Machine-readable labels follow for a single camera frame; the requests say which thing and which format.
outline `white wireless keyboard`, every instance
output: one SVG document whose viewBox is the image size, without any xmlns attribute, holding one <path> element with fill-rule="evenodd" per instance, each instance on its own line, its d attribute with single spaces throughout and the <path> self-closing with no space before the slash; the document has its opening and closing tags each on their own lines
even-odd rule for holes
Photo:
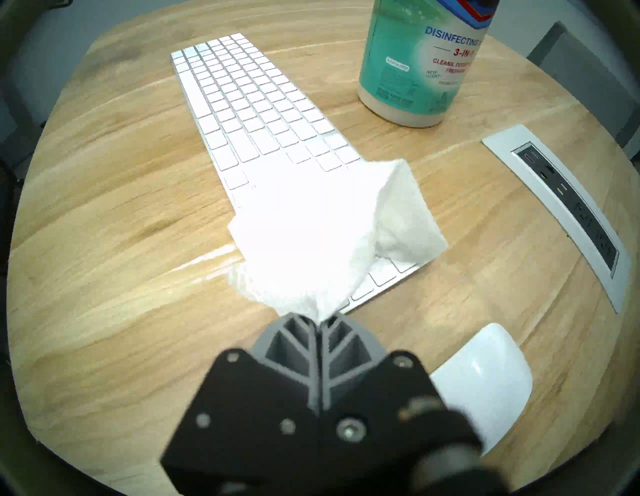
<svg viewBox="0 0 640 496">
<path fill-rule="evenodd" d="M 304 93 L 242 34 L 172 53 L 173 65 L 220 181 L 236 210 L 264 174 L 296 165 L 335 175 L 362 160 Z M 418 265 L 378 259 L 340 309 L 348 312 Z"/>
</svg>

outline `disinfecting wipes container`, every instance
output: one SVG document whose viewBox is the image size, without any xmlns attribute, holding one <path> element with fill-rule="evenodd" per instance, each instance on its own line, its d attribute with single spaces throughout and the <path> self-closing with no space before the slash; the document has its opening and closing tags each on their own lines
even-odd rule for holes
<svg viewBox="0 0 640 496">
<path fill-rule="evenodd" d="M 442 121 L 500 0 L 376 0 L 358 96 L 410 127 Z"/>
</svg>

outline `computer mouse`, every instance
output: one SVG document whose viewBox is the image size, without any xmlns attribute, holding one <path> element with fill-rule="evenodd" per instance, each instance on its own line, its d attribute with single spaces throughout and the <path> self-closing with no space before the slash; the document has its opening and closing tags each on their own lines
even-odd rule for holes
<svg viewBox="0 0 640 496">
<path fill-rule="evenodd" d="M 518 419 L 533 387 L 520 348 L 495 323 L 482 328 L 429 377 L 447 407 L 467 415 L 483 442 L 483 454 Z"/>
</svg>

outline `teal label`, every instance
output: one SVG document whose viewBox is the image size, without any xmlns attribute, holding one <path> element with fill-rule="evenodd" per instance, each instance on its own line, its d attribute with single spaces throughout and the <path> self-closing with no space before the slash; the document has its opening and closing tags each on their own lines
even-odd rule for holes
<svg viewBox="0 0 640 496">
<path fill-rule="evenodd" d="M 456 2 L 465 15 L 453 13 Z M 468 15 L 470 8 L 476 11 L 467 0 L 376 0 L 360 84 L 400 110 L 447 111 L 493 17 L 497 2 L 490 3 L 491 15 L 481 12 L 483 19 Z"/>
</svg>

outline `wood grain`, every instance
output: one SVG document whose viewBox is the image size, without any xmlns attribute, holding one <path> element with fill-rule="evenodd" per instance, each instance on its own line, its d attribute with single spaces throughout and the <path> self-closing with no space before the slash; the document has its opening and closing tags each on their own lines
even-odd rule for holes
<svg viewBox="0 0 640 496">
<path fill-rule="evenodd" d="M 242 32 L 368 160 L 405 157 L 449 250 L 351 315 L 433 370 L 502 324 L 534 389 L 484 458 L 526 484 L 596 438 L 638 374 L 640 180 L 567 91 L 487 38 L 444 123 L 408 129 L 356 96 L 371 2 L 196 0 L 100 36 L 33 156 L 8 279 L 12 367 L 27 424 L 128 495 L 173 495 L 158 459 L 213 358 L 276 314 L 244 300 L 234 213 L 170 53 Z M 480 139 L 524 124 L 591 193 L 633 261 L 622 314 L 540 201 Z"/>
</svg>

